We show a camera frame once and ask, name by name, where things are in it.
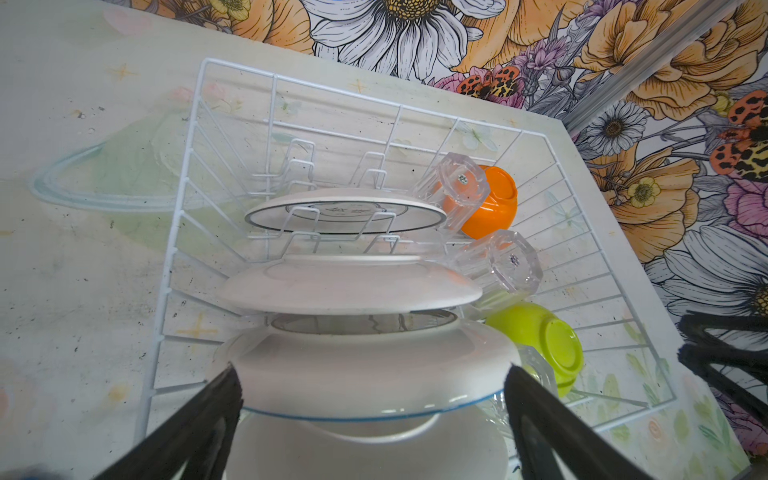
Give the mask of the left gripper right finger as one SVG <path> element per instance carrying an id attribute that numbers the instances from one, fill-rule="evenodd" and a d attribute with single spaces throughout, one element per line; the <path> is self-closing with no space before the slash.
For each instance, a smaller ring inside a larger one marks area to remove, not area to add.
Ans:
<path id="1" fill-rule="evenodd" d="M 523 368 L 504 382 L 510 428 L 525 479 L 561 479 L 562 460 L 578 479 L 647 479 Z"/>

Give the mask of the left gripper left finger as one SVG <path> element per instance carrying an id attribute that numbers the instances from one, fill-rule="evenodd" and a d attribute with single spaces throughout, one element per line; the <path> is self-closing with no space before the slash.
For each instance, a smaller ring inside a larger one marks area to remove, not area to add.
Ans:
<path id="1" fill-rule="evenodd" d="M 99 479 L 221 479 L 243 406 L 227 366 L 180 410 L 109 466 Z"/>

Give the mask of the strawberry pattern white plate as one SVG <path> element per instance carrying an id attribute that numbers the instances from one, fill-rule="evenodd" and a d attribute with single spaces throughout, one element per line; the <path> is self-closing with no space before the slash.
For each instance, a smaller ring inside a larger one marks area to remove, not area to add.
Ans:
<path id="1" fill-rule="evenodd" d="M 243 310 L 347 316 L 452 308 L 482 288 L 416 255 L 295 254 L 238 273 L 217 295 Z"/>

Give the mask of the green rimmed white plate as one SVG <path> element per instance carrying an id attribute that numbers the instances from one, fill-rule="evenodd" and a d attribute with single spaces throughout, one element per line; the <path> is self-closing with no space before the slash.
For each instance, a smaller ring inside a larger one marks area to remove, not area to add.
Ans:
<path id="1" fill-rule="evenodd" d="M 321 235 L 397 234 L 438 227 L 447 219 L 439 207 L 380 189 L 323 188 L 268 200 L 245 221 L 279 233 Z"/>

